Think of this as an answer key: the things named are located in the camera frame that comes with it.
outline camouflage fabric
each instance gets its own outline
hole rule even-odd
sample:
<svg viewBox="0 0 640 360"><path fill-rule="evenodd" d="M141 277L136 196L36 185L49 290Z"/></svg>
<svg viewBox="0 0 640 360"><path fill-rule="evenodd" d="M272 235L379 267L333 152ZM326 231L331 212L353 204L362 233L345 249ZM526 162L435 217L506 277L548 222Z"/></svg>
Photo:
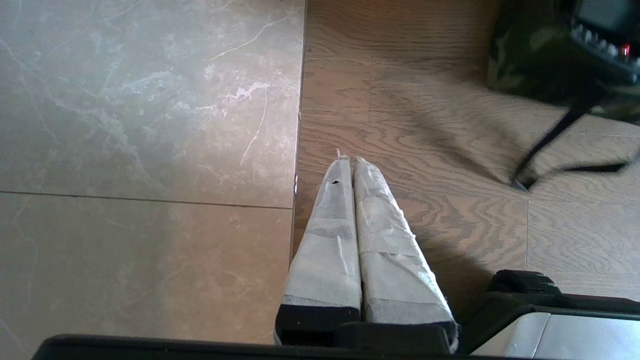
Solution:
<svg viewBox="0 0 640 360"><path fill-rule="evenodd" d="M640 86L612 83L611 68L570 42L559 0L505 0L493 33L487 85L492 90L567 106L597 76L610 95L591 113L640 125Z"/></svg>

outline marble tile floor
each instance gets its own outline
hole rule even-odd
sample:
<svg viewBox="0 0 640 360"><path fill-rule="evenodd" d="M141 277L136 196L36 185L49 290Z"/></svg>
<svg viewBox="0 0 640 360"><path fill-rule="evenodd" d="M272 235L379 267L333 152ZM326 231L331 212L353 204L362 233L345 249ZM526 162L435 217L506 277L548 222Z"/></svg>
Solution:
<svg viewBox="0 0 640 360"><path fill-rule="evenodd" d="M0 359L59 333L269 343L304 0L0 0Z"/></svg>

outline wooden floor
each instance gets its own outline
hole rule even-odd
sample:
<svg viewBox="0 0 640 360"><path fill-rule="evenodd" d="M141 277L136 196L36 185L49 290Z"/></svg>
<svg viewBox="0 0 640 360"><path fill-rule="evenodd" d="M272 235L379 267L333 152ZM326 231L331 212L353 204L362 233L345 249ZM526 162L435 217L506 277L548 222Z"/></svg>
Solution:
<svg viewBox="0 0 640 360"><path fill-rule="evenodd" d="M483 86L497 1L309 0L294 250L336 148L377 164L454 310L502 268L640 300L640 167L506 183L563 109ZM629 156L640 128L587 117L536 160Z"/></svg>

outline camouflage bag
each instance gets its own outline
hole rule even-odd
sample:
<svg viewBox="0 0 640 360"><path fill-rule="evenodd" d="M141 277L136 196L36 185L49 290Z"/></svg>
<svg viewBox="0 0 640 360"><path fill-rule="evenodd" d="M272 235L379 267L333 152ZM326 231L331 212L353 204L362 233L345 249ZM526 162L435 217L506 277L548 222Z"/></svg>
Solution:
<svg viewBox="0 0 640 360"><path fill-rule="evenodd" d="M606 79L608 96L589 112L640 124L640 85L631 84L616 73L616 67L572 42L572 35L579 29L566 18L566 4L562 0L504 1L490 47L488 87L569 106L586 79ZM589 30L584 33L597 41L594 35ZM602 45L605 53L612 46L606 42ZM621 57L624 49L611 51ZM640 72L637 58L621 60Z"/></svg>
<svg viewBox="0 0 640 360"><path fill-rule="evenodd" d="M487 84L570 110L517 166L512 185L540 176L533 157L586 113L640 125L640 2L504 0L493 33ZM571 172L619 172L640 159L580 164Z"/></svg>

